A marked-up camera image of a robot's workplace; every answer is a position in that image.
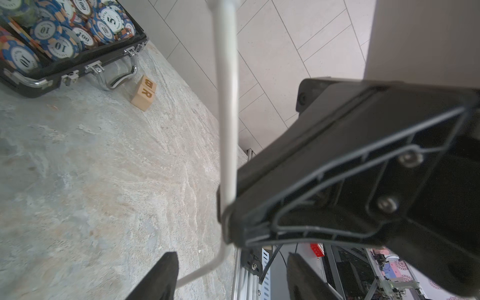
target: red object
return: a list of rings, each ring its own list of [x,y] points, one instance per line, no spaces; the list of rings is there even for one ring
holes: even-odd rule
[[[325,256],[324,251],[322,250],[322,248],[320,248],[318,244],[310,244],[310,248],[313,250],[313,253],[315,253],[317,257]]]

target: wooden letter block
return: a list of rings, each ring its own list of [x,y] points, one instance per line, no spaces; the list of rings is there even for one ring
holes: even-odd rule
[[[154,98],[155,94],[148,87],[143,84],[138,84],[137,91],[130,102],[139,109],[146,111],[152,104]]]
[[[147,88],[149,88],[154,94],[156,90],[156,83],[154,83],[150,78],[148,78],[146,75],[142,76],[142,79],[140,80],[139,84],[145,85]]]

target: tiled floor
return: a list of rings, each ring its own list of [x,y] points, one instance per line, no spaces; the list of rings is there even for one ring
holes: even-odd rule
[[[205,0],[120,0],[218,117]],[[375,0],[240,0],[239,145],[259,153],[298,118],[304,78],[363,77]]]

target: case handle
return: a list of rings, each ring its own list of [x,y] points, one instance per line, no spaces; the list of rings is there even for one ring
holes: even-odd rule
[[[137,74],[137,52],[134,50],[133,47],[125,49],[125,53],[130,56],[130,61],[132,63],[132,70],[128,74],[123,74],[115,78],[110,84],[107,83],[104,72],[105,69],[102,67],[102,62],[97,60],[87,66],[85,66],[85,72],[90,73],[93,72],[95,74],[98,84],[106,91],[113,91],[117,87],[119,87],[122,83],[128,81],[130,78],[134,77]]]

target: marble floor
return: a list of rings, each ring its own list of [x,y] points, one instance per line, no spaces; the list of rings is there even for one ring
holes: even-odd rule
[[[124,299],[165,252],[179,276],[214,257],[217,120],[154,45],[139,62],[113,92],[92,75],[36,99],[0,84],[1,299]],[[129,103],[143,74],[146,112]],[[232,276],[233,256],[175,299],[229,299]]]

